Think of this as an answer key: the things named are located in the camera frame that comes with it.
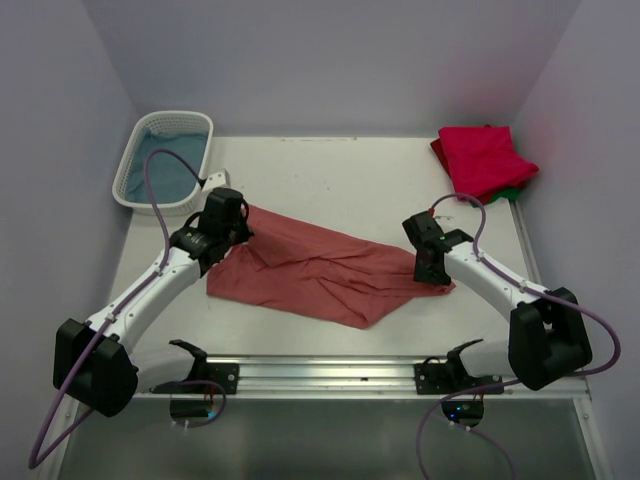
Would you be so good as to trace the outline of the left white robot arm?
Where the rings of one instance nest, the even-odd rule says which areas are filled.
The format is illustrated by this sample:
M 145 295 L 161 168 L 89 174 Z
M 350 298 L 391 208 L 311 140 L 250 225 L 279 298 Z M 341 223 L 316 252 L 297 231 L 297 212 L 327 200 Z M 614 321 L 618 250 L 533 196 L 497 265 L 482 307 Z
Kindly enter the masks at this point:
M 168 246 L 113 304 L 59 327 L 54 387 L 106 417 L 120 413 L 143 388 L 131 358 L 135 345 L 176 297 L 252 236 L 248 217 L 240 192 L 214 188 L 204 209 L 165 236 Z

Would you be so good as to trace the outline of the salmon pink t shirt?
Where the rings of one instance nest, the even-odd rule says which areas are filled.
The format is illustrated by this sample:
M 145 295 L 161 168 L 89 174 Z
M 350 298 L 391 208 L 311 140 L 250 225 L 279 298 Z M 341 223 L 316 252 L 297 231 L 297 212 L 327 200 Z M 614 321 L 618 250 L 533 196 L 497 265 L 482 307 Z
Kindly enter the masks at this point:
M 448 286 L 414 279 L 414 257 L 254 206 L 248 242 L 211 268 L 206 293 L 356 329 L 367 329 L 414 298 Z

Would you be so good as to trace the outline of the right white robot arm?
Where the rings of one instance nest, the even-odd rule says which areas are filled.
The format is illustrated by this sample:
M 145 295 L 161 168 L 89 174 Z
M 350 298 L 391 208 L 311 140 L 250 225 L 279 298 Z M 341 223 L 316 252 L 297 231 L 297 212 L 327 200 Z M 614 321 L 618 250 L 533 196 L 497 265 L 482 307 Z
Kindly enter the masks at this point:
M 550 291 L 498 265 L 460 229 L 445 232 L 424 211 L 402 223 L 416 250 L 414 278 L 431 286 L 455 281 L 469 287 L 507 322 L 504 342 L 471 340 L 451 349 L 445 360 L 426 360 L 422 374 L 434 387 L 468 392 L 473 387 L 519 380 L 537 391 L 587 366 L 592 349 L 577 300 L 565 288 Z

